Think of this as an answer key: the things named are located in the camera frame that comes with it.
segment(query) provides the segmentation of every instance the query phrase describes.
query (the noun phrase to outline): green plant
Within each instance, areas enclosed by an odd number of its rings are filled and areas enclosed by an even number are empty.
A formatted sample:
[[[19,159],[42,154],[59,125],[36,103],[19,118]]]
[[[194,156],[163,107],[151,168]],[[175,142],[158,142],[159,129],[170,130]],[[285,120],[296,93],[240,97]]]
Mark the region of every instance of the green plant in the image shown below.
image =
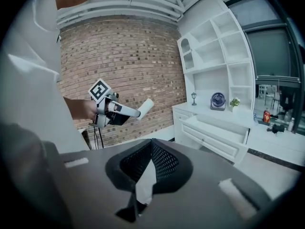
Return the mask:
[[[239,106],[239,104],[240,104],[240,99],[237,97],[230,100],[230,106],[232,107]]]

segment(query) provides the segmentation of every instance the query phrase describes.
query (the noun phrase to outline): black and white square tag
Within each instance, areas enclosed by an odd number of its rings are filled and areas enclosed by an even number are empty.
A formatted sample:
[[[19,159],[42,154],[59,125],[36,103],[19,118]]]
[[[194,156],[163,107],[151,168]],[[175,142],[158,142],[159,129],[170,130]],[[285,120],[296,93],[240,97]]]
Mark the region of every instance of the black and white square tag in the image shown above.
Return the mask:
[[[102,79],[99,79],[88,92],[95,102],[99,104],[110,90],[110,86],[107,85]]]

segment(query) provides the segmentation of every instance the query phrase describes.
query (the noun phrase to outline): black floor trim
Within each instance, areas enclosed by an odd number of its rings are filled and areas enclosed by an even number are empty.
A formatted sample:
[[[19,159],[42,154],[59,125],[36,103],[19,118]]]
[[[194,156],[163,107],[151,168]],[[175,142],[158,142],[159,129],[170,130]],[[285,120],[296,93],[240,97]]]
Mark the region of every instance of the black floor trim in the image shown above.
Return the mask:
[[[256,151],[256,150],[251,149],[251,148],[248,149],[248,153],[252,154],[252,155],[255,155],[255,156],[258,156],[260,158],[263,158],[265,160],[271,161],[271,162],[276,163],[278,165],[285,166],[287,168],[293,169],[293,170],[297,170],[297,171],[300,171],[300,172],[305,171],[305,167],[303,167],[303,166],[299,166],[299,165],[284,161],[282,159],[275,158],[273,156],[264,154],[262,152]]]

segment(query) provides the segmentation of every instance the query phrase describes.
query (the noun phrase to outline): person's arm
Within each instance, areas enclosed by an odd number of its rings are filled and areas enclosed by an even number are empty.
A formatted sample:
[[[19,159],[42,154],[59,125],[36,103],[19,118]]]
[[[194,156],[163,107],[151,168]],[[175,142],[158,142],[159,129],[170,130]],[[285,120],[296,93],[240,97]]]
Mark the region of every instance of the person's arm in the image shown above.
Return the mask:
[[[73,120],[90,119],[95,120],[97,113],[96,102],[90,100],[72,100],[65,98]]]

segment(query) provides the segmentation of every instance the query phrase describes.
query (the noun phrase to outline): red bottle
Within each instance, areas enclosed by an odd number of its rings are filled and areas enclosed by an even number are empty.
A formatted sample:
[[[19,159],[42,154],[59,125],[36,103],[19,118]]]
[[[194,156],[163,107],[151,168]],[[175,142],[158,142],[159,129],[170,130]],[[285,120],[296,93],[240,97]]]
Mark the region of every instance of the red bottle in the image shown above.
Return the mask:
[[[270,122],[270,112],[268,111],[268,108],[264,111],[263,121],[266,123]]]

